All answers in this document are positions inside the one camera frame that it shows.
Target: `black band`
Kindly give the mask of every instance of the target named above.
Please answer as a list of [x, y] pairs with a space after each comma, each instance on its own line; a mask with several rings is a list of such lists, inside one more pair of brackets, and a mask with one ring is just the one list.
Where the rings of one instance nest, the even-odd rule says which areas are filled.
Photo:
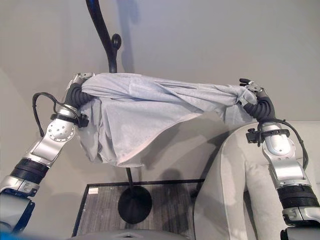
[[293, 207], [320, 207], [317, 197], [308, 185], [284, 186], [277, 190], [283, 209]]
[[11, 176], [39, 184], [49, 168], [39, 162], [22, 158], [11, 172]]
[[261, 133], [262, 139], [264, 140], [266, 137], [270, 137], [273, 135], [283, 135], [285, 134], [286, 137], [290, 137], [290, 132], [288, 129], [277, 129], [277, 130], [270, 130], [270, 131], [264, 131]]
[[80, 122], [78, 122], [77, 118], [72, 118], [72, 117], [69, 117], [69, 116], [66, 116], [66, 115], [63, 115], [63, 114], [60, 114], [60, 113], [52, 114], [50, 119], [51, 120], [61, 119], [61, 120], [73, 123], [73, 124], [77, 125], [79, 128], [87, 127], [88, 124], [89, 124], [89, 120], [88, 120], [87, 115], [82, 114], [82, 113], [80, 114], [80, 116], [78, 116], [78, 119], [80, 120]]

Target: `white armchair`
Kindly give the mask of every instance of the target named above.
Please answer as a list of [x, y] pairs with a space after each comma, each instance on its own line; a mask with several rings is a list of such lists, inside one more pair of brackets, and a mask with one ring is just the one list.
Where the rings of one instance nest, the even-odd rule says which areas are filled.
[[[304, 140], [309, 155], [306, 173], [320, 200], [320, 121], [292, 125]], [[247, 142], [250, 128], [257, 128], [257, 123], [237, 129], [225, 140], [208, 172], [194, 207], [196, 240], [279, 240], [287, 227], [262, 148]], [[290, 139], [302, 160], [292, 131]]]

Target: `black round base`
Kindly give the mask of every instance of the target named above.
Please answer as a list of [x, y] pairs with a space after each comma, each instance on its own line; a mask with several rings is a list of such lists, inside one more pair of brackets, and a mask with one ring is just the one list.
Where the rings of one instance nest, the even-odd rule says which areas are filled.
[[118, 202], [120, 217], [128, 224], [137, 224], [145, 220], [151, 208], [151, 195], [142, 186], [133, 186], [133, 193], [130, 188], [126, 189]]

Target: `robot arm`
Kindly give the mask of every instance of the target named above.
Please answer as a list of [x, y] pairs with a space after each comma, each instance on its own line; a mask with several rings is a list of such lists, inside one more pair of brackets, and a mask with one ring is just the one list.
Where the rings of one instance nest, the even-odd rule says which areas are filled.
[[282, 129], [279, 123], [294, 128], [289, 123], [276, 119], [274, 106], [263, 88], [248, 79], [240, 81], [242, 86], [257, 96], [257, 104], [248, 103], [245, 99], [240, 102], [247, 113], [259, 122], [258, 130], [249, 129], [246, 137], [249, 143], [258, 143], [258, 146], [262, 144], [263, 155], [269, 162], [270, 176], [283, 207], [282, 216], [290, 226], [281, 232], [281, 239], [319, 239], [320, 206], [305, 173], [308, 155], [303, 141], [297, 135], [303, 149], [302, 167], [296, 159], [295, 144], [288, 138], [289, 131]]
[[[41, 127], [41, 138], [36, 141], [10, 175], [0, 183], [0, 230], [6, 232], [21, 232], [27, 225], [35, 203], [29, 197], [34, 197], [41, 180], [58, 158], [64, 145], [70, 141], [76, 132], [76, 127], [86, 127], [88, 120], [85, 115], [78, 115], [78, 108], [89, 102], [93, 97], [81, 92], [81, 84], [94, 73], [76, 74], [70, 81], [65, 101], [56, 114], [51, 116], [45, 134]], [[34, 100], [42, 93], [36, 93]]]

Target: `black clamp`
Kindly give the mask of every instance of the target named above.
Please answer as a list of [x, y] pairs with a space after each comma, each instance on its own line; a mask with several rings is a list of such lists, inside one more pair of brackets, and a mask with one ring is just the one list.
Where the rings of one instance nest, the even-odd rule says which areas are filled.
[[276, 129], [276, 130], [270, 130], [270, 131], [256, 131], [254, 128], [248, 129], [248, 133], [245, 134], [246, 139], [249, 144], [256, 144], [258, 143], [258, 147], [260, 147], [260, 144], [264, 142], [266, 137], [270, 137], [273, 135], [283, 135], [285, 134], [287, 137], [290, 136], [290, 132], [288, 129]]
[[78, 116], [79, 122], [77, 118], [72, 118], [66, 115], [62, 115], [60, 113], [54, 113], [51, 115], [50, 117], [51, 120], [54, 119], [61, 119], [70, 123], [74, 123], [75, 125], [77, 125], [79, 128], [85, 128], [88, 126], [89, 124], [89, 120], [88, 120], [88, 116], [85, 114], [80, 114], [80, 116]]

